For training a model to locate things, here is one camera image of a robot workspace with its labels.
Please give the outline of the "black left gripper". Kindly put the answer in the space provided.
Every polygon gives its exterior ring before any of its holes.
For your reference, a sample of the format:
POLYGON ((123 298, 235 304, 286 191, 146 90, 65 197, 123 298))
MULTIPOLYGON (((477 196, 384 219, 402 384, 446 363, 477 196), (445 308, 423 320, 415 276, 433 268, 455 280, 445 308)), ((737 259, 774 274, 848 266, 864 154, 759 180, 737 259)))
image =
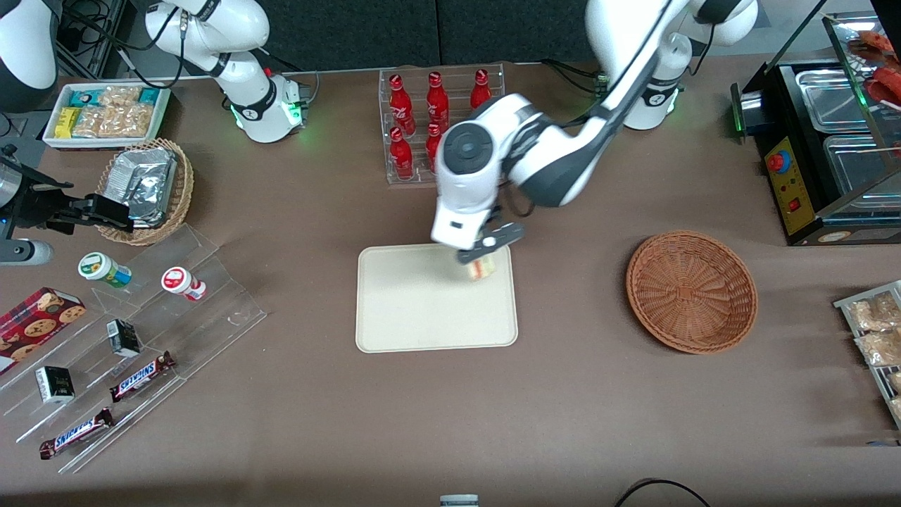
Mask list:
MULTIPOLYGON (((489 217, 486 219, 484 227, 486 229, 499 229, 508 223, 508 219, 504 215, 504 206, 501 204, 493 205, 489 217)), ((468 264, 475 260, 475 249, 461 249, 458 251, 458 263, 468 264)))

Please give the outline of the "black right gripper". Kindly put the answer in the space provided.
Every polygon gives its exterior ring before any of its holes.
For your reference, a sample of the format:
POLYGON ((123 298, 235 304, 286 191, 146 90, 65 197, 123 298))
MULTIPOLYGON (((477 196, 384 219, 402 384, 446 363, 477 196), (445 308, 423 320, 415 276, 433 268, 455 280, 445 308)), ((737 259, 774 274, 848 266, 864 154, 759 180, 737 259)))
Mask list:
POLYGON ((4 233, 13 228, 38 228, 62 234, 74 234, 77 225, 107 227, 132 233, 133 221, 128 206, 99 194, 88 194, 71 200, 64 190, 74 187, 71 182, 58 182, 53 177, 20 163, 3 163, 2 180, 10 182, 19 177, 18 187, 9 190, 9 198, 2 206, 4 233))

